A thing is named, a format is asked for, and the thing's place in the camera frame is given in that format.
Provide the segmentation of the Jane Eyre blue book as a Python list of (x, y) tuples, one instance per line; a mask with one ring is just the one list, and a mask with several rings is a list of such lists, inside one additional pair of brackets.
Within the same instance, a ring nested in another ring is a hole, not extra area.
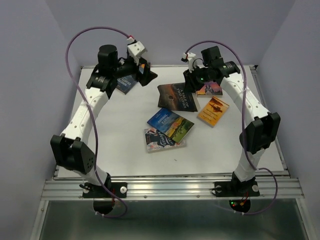
[(204, 86), (196, 92), (197, 97), (222, 96), (223, 90), (216, 82), (206, 82)]

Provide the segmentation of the Tale of Two Cities book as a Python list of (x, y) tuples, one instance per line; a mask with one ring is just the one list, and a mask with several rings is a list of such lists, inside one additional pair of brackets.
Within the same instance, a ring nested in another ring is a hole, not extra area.
[(159, 91), (159, 108), (183, 112), (197, 112), (200, 108), (194, 95), (185, 91), (184, 82), (161, 84), (157, 89)]

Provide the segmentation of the Nineteen Eighty Four blue book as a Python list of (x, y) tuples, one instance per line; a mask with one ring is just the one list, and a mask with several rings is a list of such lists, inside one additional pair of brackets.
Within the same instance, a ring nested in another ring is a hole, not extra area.
[(123, 94), (127, 94), (135, 85), (137, 81), (133, 75), (127, 75), (117, 79), (116, 88)]

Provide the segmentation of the Huckleberry Finn orange book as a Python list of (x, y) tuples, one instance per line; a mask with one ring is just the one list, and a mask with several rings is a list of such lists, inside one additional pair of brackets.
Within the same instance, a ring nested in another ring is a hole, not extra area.
[(227, 103), (214, 96), (199, 112), (197, 118), (213, 128), (228, 108), (229, 105)]

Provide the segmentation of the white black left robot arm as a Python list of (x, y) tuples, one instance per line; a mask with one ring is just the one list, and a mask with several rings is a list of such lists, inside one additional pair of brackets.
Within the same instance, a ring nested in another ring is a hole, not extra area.
[(62, 133), (50, 140), (56, 164), (83, 177), (88, 182), (83, 189), (95, 191), (100, 197), (114, 194), (111, 176), (97, 166), (97, 156), (88, 147), (88, 139), (91, 131), (96, 131), (96, 119), (116, 89), (118, 79), (132, 76), (135, 82), (146, 86), (157, 77), (143, 58), (145, 52), (147, 49), (140, 41), (127, 45), (126, 58), (118, 58), (118, 50), (112, 44), (100, 46), (98, 63), (81, 92), (81, 103)]

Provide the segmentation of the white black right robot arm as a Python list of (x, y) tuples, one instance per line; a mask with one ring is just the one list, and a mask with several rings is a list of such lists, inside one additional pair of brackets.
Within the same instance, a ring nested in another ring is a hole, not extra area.
[(239, 141), (242, 153), (230, 181), (216, 181), (212, 193), (216, 197), (258, 197), (256, 182), (259, 161), (275, 141), (281, 117), (264, 107), (248, 88), (245, 69), (233, 61), (225, 62), (218, 46), (201, 51), (203, 67), (196, 65), (197, 56), (185, 52), (181, 60), (188, 64), (183, 72), (185, 90), (196, 92), (206, 83), (215, 82), (226, 92), (241, 113)]

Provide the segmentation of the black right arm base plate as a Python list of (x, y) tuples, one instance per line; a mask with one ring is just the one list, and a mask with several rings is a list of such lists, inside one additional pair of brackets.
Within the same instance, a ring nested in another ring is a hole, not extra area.
[(229, 200), (231, 209), (244, 214), (248, 213), (251, 208), (249, 197), (260, 196), (256, 181), (216, 181), (213, 183), (211, 193), (218, 198), (231, 198)]

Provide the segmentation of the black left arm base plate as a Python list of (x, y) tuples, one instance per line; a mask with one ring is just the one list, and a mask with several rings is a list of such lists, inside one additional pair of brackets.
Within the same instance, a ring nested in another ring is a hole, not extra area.
[[(109, 214), (115, 207), (116, 200), (102, 186), (93, 185), (85, 182), (80, 184), (82, 197), (93, 199), (93, 209), (100, 214)], [(128, 184), (126, 182), (113, 182), (110, 192), (120, 198), (127, 197)]]

